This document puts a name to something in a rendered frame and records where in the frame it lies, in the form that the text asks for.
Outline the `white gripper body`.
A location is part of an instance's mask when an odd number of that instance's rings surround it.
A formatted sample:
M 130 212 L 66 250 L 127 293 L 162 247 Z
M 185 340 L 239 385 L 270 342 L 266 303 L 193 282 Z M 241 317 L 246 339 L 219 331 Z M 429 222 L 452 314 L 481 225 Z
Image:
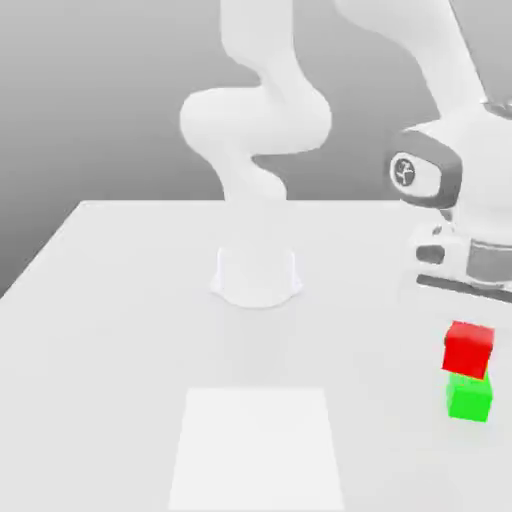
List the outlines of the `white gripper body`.
M 419 273 L 399 285 L 399 307 L 427 315 L 512 317 L 512 290 Z

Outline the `small red cube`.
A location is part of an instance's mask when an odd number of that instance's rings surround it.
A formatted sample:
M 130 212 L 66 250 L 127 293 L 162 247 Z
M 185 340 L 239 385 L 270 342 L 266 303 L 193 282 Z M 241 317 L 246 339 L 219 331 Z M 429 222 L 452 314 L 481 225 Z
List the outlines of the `small red cube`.
M 495 330 L 453 321 L 444 338 L 443 370 L 483 380 L 494 347 Z

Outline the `small green cube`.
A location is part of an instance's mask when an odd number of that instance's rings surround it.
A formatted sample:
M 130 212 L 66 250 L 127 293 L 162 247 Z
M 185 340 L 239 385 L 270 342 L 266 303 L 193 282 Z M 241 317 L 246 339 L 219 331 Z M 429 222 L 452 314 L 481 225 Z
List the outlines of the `small green cube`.
M 447 412 L 451 418 L 486 422 L 493 401 L 489 375 L 477 379 L 451 373 L 446 388 Z

